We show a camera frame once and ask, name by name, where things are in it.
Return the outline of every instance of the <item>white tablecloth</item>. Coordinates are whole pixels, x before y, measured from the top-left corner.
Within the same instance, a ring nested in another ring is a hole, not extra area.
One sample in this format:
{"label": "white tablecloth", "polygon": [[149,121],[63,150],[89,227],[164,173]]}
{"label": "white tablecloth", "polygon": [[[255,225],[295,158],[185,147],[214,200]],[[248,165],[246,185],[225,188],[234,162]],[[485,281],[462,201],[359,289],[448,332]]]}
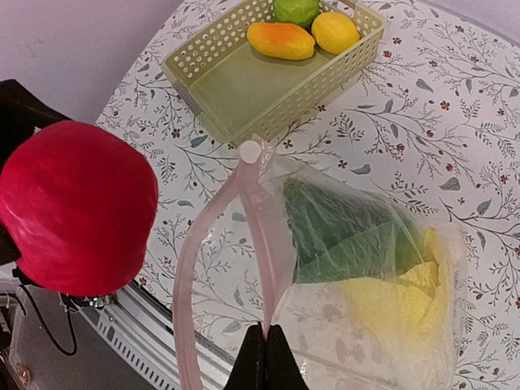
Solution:
{"label": "white tablecloth", "polygon": [[[235,3],[185,0],[97,122],[143,153],[159,178],[160,210],[138,280],[166,306],[187,229],[236,151],[206,134],[159,65]],[[411,0],[369,4],[388,20],[378,58],[293,123],[276,140],[279,152],[419,215],[461,223],[470,276],[453,386],[520,388],[520,50]],[[242,260],[199,262],[196,324],[236,355],[262,301],[250,241],[229,230],[221,242],[219,250]]]}

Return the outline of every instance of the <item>plastic basket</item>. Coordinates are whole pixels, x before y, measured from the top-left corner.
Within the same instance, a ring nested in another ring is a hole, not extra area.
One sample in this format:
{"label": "plastic basket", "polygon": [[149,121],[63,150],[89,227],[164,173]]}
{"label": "plastic basket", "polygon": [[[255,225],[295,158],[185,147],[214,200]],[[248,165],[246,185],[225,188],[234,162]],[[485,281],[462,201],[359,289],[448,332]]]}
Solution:
{"label": "plastic basket", "polygon": [[[253,134],[271,140],[375,59],[384,18],[345,3],[362,39],[342,54],[317,47],[313,58],[293,62],[257,53],[247,28],[275,21],[272,0],[246,0],[170,54],[162,70],[217,141],[239,145]],[[320,8],[340,12],[325,2]]]}

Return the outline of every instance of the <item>red ball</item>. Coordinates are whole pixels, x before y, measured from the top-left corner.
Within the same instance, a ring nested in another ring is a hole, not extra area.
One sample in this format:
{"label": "red ball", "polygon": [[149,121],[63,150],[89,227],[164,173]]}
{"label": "red ball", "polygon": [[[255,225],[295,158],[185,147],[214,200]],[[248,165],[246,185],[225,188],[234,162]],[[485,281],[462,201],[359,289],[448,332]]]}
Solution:
{"label": "red ball", "polygon": [[0,175],[0,223],[44,288],[113,293],[142,268],[158,206],[146,159],[92,125],[60,122],[24,142]]}

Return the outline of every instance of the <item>white cap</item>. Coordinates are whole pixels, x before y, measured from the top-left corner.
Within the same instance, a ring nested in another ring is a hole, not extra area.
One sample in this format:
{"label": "white cap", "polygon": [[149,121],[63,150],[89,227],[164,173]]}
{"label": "white cap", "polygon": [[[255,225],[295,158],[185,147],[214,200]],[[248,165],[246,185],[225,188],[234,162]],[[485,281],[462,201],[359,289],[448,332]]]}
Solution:
{"label": "white cap", "polygon": [[246,141],[238,148],[240,160],[246,164],[255,164],[262,154],[262,147],[255,141]]}

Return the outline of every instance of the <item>green vegetable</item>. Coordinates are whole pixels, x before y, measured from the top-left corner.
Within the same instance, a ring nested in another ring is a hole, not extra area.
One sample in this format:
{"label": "green vegetable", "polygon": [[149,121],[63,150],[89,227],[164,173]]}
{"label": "green vegetable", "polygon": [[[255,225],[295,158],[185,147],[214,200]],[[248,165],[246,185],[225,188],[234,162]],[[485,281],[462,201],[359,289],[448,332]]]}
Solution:
{"label": "green vegetable", "polygon": [[377,195],[288,179],[284,198],[298,254],[296,283],[383,278],[421,263],[417,228]]}
{"label": "green vegetable", "polygon": [[275,0],[274,8],[278,22],[309,29],[319,15],[319,0]]}

